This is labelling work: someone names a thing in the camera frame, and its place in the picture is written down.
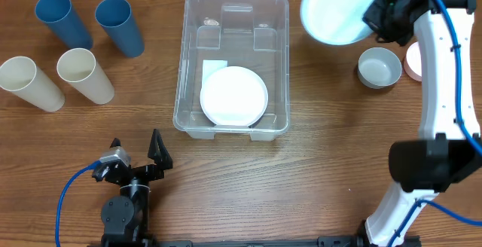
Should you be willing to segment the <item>light blue plate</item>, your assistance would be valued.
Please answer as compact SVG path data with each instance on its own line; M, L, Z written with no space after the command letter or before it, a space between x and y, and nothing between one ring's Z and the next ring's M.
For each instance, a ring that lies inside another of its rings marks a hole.
M300 20L307 33L324 44L348 45L373 31L362 20L374 0L302 0Z

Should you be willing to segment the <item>pink bowl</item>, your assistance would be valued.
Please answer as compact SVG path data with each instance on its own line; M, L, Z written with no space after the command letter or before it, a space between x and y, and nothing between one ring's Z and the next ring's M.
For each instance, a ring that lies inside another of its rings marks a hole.
M422 81L422 62L419 42L413 43L407 49L404 57L404 70L410 78L418 82Z

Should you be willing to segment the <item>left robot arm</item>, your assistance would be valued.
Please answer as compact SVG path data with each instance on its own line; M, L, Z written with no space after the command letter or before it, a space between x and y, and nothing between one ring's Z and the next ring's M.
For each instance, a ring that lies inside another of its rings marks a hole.
M149 196L152 181L164 178L164 172L173 167L159 130L153 130L148 158L153 163L133 167L129 154L114 139L109 151L99 159L92 177L119 186L120 194L110 198L102 206L101 219L104 232L101 246L152 247L157 239L148 232Z

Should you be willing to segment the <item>grey bowl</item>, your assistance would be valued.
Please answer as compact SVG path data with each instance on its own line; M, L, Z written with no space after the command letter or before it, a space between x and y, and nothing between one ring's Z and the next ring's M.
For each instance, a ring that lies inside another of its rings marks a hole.
M358 79L372 89L391 87L402 76L400 59L390 50L373 47L358 59Z

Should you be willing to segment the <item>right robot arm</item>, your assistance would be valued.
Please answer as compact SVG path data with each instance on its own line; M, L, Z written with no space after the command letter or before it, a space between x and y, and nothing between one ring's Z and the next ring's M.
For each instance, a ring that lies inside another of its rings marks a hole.
M389 149L393 180L360 226L356 246L418 246L407 231L437 195L481 166L481 131L471 86L477 0L374 0L364 22L380 43L419 43L423 111L418 139Z

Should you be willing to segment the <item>pink plate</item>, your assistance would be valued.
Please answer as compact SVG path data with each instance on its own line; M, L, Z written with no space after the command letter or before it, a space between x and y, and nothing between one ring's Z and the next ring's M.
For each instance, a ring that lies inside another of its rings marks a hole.
M203 113L219 126L251 126L261 119L268 100L268 89L262 78L240 66L213 72L200 90Z

